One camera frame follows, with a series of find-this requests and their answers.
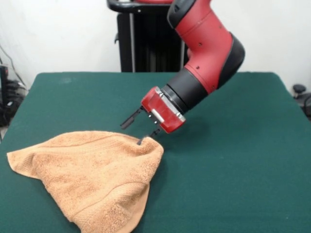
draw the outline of green table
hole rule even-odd
[[[61,133],[141,137],[119,124],[173,73],[40,74],[0,145],[0,232],[77,233],[41,181],[14,173],[6,152]],[[310,233],[311,124],[273,73],[239,73],[157,140],[165,154],[137,233]]]

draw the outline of black cable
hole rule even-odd
[[[308,115],[307,114],[307,102],[308,102],[308,100],[311,100],[311,94],[305,99],[304,110],[305,110],[306,115]]]
[[[0,49],[2,50],[2,52],[10,59],[11,61],[11,65],[12,65],[12,68],[13,68],[13,71],[14,73],[16,74],[16,76],[18,77],[18,79],[21,81],[21,83],[26,86],[26,84],[24,83],[23,79],[17,74],[16,70],[15,70],[15,67],[14,67],[14,63],[13,63],[13,60],[12,58],[7,54],[7,52],[3,49],[2,45],[0,44]]]

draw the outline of white wall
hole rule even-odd
[[[0,0],[0,43],[20,75],[120,71],[117,13],[106,0]],[[311,89],[310,0],[213,0],[246,48],[241,71],[273,71]]]

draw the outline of towel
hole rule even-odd
[[[7,153],[11,169],[40,179],[82,233],[129,233],[139,223],[163,155],[154,139],[71,132]]]

